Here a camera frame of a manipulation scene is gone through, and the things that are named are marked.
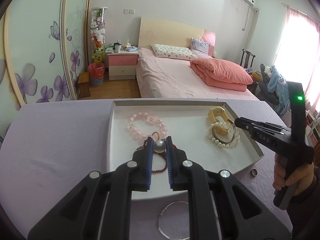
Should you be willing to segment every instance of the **white tray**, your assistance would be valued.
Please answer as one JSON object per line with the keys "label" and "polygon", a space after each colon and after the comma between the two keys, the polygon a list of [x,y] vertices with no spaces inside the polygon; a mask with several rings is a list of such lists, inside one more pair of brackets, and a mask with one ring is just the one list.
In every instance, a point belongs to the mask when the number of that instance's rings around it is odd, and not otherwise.
{"label": "white tray", "polygon": [[[154,114],[167,124],[167,136],[177,148],[186,152],[187,158],[200,164],[205,170],[219,172],[226,169],[237,173],[263,157],[257,143],[250,139],[248,132],[240,130],[240,144],[234,149],[218,147],[207,136],[210,120],[207,116],[214,106],[222,106],[230,119],[236,114],[225,102],[212,101],[166,101],[166,100],[127,100],[114,101],[108,131],[107,171],[114,171],[119,165],[132,159],[132,154],[140,142],[134,140],[126,130],[128,119],[136,112]],[[145,134],[157,130],[144,121],[134,125]],[[153,155],[153,170],[162,169],[164,159]],[[148,192],[132,192],[132,199],[151,199],[180,194],[172,191],[168,181],[168,171],[151,176]]]}

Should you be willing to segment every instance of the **human hand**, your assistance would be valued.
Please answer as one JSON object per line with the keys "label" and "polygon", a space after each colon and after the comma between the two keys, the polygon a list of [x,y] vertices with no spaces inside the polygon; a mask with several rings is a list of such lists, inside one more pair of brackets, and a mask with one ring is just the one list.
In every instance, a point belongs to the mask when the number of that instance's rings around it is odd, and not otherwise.
{"label": "human hand", "polygon": [[284,179],[285,168],[283,168],[280,163],[280,155],[275,156],[275,168],[274,168],[274,182],[273,187],[276,190],[281,190],[285,186],[291,186],[298,182],[296,191],[293,193],[294,196],[299,195],[305,191],[312,183],[314,176],[314,165],[313,163],[304,164],[298,167],[287,180]]}

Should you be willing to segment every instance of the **purple tablecloth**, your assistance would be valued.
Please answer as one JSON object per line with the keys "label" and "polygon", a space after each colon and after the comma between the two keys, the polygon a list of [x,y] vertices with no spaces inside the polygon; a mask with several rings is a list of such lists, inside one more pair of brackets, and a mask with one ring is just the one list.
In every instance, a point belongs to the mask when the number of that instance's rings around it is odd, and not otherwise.
{"label": "purple tablecloth", "polygon": [[[265,102],[223,101],[238,116],[284,125]],[[112,102],[68,101],[21,108],[0,150],[0,202],[25,237],[90,171],[106,172],[106,138]],[[265,156],[237,177],[291,230],[287,213],[272,203],[274,153],[260,147]],[[255,178],[250,175],[253,167],[259,172]],[[164,239],[157,231],[156,220],[162,209],[175,200],[187,200],[187,196],[132,202],[131,239]]]}

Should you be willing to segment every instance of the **clear cylinder toy storage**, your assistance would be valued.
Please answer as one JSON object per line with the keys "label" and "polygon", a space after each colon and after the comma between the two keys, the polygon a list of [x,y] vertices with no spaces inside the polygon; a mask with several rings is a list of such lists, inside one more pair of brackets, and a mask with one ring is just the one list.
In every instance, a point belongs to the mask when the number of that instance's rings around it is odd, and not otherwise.
{"label": "clear cylinder toy storage", "polygon": [[91,63],[102,62],[105,57],[105,17],[108,7],[92,8],[90,24]]}

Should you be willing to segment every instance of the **pink curtain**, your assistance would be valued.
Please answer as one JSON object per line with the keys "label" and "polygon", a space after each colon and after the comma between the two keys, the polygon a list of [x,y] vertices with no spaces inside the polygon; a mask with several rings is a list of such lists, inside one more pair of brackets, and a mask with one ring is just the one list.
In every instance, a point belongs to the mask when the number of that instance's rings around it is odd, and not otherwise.
{"label": "pink curtain", "polygon": [[320,23],[288,6],[274,65],[286,80],[302,83],[307,108],[319,111]]}

